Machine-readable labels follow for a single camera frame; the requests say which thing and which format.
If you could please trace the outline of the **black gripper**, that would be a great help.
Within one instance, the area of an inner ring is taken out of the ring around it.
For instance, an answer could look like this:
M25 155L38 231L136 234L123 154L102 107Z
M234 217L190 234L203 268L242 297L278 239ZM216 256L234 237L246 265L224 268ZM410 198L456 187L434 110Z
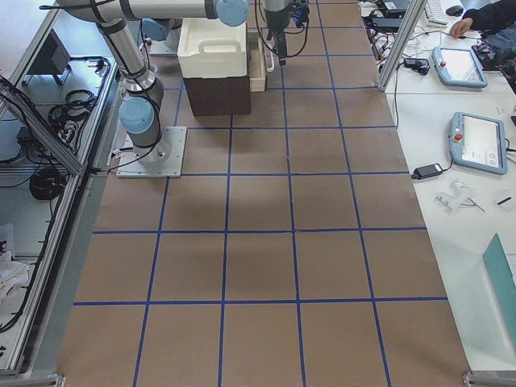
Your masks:
M279 65L285 65L288 58L285 29L282 27L269 27L268 40L271 42L273 48L277 49Z

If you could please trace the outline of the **person hand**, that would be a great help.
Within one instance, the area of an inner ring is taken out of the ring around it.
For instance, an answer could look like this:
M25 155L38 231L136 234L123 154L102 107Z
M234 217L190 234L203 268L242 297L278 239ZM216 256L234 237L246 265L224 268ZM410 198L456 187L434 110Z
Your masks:
M459 39L462 35L472 29L473 20L471 18L464 18L454 23L449 31L449 35L454 39Z

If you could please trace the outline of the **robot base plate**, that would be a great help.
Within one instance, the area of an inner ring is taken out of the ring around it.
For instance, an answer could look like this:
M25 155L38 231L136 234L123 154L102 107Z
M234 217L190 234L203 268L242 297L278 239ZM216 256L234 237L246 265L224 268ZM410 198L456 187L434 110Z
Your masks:
M133 143L126 135L124 148L130 148L120 156L121 167L116 175L121 178L158 178L181 176L187 127L162 127L161 140L147 154L142 148L132 149Z

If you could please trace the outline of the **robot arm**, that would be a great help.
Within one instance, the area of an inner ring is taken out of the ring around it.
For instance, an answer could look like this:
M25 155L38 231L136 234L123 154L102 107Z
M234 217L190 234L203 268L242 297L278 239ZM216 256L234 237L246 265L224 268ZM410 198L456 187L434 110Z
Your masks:
M268 29L266 40L273 41L273 51L278 57L279 65L285 65L288 56L285 29L289 26L291 1L264 0L263 7Z
M125 79L127 99L119 121L129 135L135 156L145 164L164 161L172 145L160 125L162 83L142 57L127 25L129 20L218 19L238 27L248 17L248 1L58 1L73 17L95 23Z

